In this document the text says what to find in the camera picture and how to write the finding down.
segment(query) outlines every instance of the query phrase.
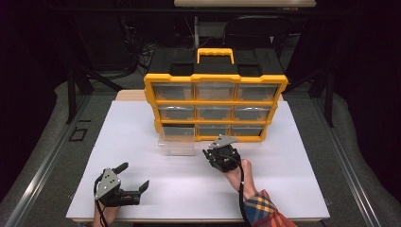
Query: hand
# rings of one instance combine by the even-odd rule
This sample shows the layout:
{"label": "hand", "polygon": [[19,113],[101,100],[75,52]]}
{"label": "hand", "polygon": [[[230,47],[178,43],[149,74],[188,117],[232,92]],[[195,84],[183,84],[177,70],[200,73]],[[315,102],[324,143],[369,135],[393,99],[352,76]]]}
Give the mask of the hand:
{"label": "hand", "polygon": [[[242,168],[244,169],[244,199],[247,200],[257,193],[257,190],[253,182],[252,174],[252,163],[246,159],[241,160]],[[225,173],[225,177],[230,182],[231,186],[239,191],[239,185],[241,184],[241,169],[239,166]]]}
{"label": "hand", "polygon": [[[99,202],[100,208],[103,209],[104,205],[103,203]],[[118,215],[118,211],[120,210],[120,206],[117,207],[106,207],[106,209],[103,210],[103,216],[107,221],[107,225],[111,226],[115,220],[115,218]],[[101,222],[100,222],[100,213],[97,210],[97,207],[95,205],[95,216],[94,216],[94,225],[93,227],[101,227]]]}

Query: black chair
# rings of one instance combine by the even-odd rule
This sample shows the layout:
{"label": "black chair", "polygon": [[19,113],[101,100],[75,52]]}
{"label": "black chair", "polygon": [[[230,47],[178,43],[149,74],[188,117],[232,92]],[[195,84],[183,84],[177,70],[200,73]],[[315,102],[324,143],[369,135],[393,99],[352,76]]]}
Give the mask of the black chair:
{"label": "black chair", "polygon": [[292,22],[283,17],[239,16],[227,23],[222,42],[231,48],[273,48],[280,59],[291,30]]}

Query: drawer organizer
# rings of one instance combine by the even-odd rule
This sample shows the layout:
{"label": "drawer organizer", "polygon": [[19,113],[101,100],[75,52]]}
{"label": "drawer organizer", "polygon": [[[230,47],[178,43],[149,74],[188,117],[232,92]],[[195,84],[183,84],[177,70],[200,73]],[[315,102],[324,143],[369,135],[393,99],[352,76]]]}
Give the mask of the drawer organizer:
{"label": "drawer organizer", "polygon": [[266,138],[288,84],[273,50],[229,48],[156,49],[144,81],[157,132],[192,128],[196,141],[224,134],[242,142]]}

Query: yellow handle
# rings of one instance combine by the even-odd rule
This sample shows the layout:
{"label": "yellow handle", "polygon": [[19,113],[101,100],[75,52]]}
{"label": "yellow handle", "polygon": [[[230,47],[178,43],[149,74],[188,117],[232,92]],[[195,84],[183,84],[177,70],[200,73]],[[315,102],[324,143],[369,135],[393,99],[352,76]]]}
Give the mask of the yellow handle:
{"label": "yellow handle", "polygon": [[231,64],[234,64],[233,49],[230,49],[230,48],[199,48],[197,63],[200,63],[201,55],[203,55],[203,56],[230,56]]}

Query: table top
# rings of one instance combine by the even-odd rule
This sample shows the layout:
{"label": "table top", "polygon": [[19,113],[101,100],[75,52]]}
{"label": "table top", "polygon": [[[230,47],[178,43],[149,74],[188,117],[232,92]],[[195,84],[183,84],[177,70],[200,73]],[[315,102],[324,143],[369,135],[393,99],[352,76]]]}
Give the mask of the table top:
{"label": "table top", "polygon": [[[165,155],[158,148],[150,105],[146,101],[121,101],[120,95],[107,114],[66,217],[92,220],[95,179],[104,168],[128,162],[130,166],[118,175],[121,188],[135,191],[147,180],[149,188],[142,194],[141,204],[122,207],[117,220],[242,221],[238,194],[201,152],[210,141],[196,142],[194,156]],[[293,220],[330,217],[285,101],[279,101],[265,141],[235,143],[233,147],[253,163],[256,188],[266,189],[285,216]]]}
{"label": "table top", "polygon": [[174,0],[176,7],[312,8],[314,0]]}

